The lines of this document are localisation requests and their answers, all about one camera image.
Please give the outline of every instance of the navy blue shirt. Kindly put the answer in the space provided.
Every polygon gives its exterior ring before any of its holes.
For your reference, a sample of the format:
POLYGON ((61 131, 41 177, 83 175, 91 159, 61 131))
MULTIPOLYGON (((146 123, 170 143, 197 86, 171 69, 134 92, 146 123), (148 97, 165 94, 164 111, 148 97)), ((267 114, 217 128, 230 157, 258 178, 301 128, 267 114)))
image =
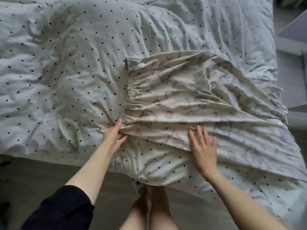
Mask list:
POLYGON ((21 230, 89 229, 93 211, 94 206, 83 190, 65 185, 42 201, 21 230))

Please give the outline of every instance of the person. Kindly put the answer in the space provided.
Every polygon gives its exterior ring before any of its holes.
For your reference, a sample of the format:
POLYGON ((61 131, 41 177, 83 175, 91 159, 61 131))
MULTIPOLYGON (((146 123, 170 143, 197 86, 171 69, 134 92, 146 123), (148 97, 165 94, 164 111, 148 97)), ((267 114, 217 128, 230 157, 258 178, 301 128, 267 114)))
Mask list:
MULTIPOLYGON (((87 163, 52 196, 46 198, 39 208, 22 225, 28 229, 88 229, 94 204, 101 188, 111 157, 128 138, 119 132, 121 122, 108 128, 101 145, 87 163)), ((211 145, 208 133, 196 128, 198 142, 191 130, 189 139, 191 159, 201 176, 208 181, 223 200, 239 229, 285 230, 286 227, 268 213, 260 204, 226 179, 216 166, 216 138, 211 145)), ((132 205, 130 213, 120 230, 145 230, 147 215, 151 230, 178 230, 174 223, 163 186, 147 186, 139 190, 140 197, 132 205)))

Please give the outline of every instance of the hand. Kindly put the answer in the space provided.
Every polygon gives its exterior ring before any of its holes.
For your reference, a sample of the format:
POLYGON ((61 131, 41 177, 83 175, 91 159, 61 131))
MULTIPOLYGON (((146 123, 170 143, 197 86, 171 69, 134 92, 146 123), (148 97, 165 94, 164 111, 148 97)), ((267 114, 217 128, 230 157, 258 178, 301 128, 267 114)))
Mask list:
POLYGON ((198 172, 207 180, 216 170, 216 137, 213 138, 213 145, 210 145, 208 133, 205 129, 196 127, 198 142, 193 131, 189 130, 190 146, 192 149, 191 159, 198 172))
POLYGON ((121 146, 121 144, 128 138, 128 135, 118 132, 122 126, 121 120, 113 127, 105 130, 102 138, 102 145, 107 145, 111 155, 113 155, 121 146))

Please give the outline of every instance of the person's left hand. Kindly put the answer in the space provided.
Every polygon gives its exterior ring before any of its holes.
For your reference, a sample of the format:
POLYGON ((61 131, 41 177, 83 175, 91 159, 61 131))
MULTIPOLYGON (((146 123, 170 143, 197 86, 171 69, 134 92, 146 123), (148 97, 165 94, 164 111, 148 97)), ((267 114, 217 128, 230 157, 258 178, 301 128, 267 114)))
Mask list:
POLYGON ((109 152, 113 155, 121 146, 121 144, 128 138, 128 135, 125 135, 121 132, 120 127, 122 126, 121 120, 113 127, 110 127, 105 130, 103 133, 102 143, 110 147, 109 152))

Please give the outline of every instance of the person's right arm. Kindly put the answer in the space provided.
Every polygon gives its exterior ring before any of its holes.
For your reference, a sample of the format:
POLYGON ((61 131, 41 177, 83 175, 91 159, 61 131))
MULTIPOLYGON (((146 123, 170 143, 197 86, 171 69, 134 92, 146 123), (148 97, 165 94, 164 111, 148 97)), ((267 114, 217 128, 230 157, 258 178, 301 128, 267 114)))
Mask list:
POLYGON ((202 177, 207 180, 223 200, 232 219, 239 229, 286 230, 287 228, 260 204, 232 184, 216 167, 216 138, 210 145, 205 129, 196 128, 198 142, 189 131, 192 149, 191 159, 202 177))

